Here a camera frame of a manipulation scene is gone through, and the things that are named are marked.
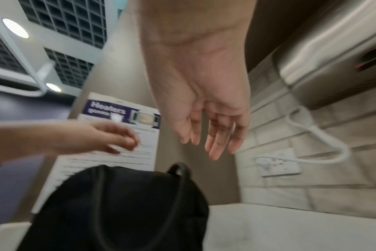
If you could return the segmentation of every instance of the hand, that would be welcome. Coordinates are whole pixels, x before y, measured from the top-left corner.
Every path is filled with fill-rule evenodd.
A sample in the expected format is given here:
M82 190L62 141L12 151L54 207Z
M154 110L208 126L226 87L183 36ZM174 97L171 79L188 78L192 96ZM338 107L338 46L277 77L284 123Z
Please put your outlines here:
M191 139L198 145L204 110L210 119L205 149L213 160L222 154L235 124L228 147L235 153L249 131L244 40L254 2L231 1L223 9L207 1L209 10L204 10L206 1L197 1L190 13L187 6L194 1L165 1L175 3L173 11L157 16L167 5L153 11L157 6L146 0L137 11L148 80L161 115L182 143Z
M84 123L67 121L44 125L53 137L50 140L49 155L77 154L102 151L119 154L110 145L129 151L140 143L140 138L130 127L114 122L100 121Z

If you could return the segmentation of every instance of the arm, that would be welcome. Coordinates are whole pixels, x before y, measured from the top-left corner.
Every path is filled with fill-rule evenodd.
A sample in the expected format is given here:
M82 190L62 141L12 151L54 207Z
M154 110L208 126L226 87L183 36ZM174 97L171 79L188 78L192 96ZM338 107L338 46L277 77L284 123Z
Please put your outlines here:
M202 112L210 119L205 149L216 160L235 153L250 123L245 36L255 0L137 0L148 81L158 108L182 143L198 145Z
M118 154L109 145L133 150L140 142L129 127L113 122L78 121L0 125L0 163L19 158L89 151Z

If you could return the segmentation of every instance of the tiled wall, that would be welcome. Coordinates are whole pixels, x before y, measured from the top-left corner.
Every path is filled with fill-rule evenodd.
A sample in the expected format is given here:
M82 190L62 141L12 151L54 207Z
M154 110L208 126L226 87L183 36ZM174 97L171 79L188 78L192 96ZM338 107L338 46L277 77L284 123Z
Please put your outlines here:
M243 203L376 218L376 88L312 112L317 124L352 147L337 165L302 164L302 173L263 178L252 158L293 147L298 157L332 158L336 152L290 127L285 113L299 101L284 86L270 57L249 73L251 130L236 153Z

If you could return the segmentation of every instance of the black bag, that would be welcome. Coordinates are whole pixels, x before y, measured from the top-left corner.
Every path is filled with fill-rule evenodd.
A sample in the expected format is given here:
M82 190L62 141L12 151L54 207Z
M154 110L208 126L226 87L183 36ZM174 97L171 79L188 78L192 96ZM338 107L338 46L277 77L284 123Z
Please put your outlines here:
M18 251L200 251L208 216L182 163L167 173L101 165L52 193Z

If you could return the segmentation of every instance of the sign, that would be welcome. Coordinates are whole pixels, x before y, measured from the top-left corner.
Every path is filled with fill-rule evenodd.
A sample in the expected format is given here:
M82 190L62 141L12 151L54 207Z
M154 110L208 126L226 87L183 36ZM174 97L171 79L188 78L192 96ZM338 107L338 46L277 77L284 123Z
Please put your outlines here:
M139 135L141 142L133 152L113 146L121 152L118 155L94 151L59 156L32 209L33 213L39 212L49 195L66 179L86 168L108 165L144 171L155 169L160 127L158 110L97 93L90 93L78 120L112 120L124 124L133 128Z

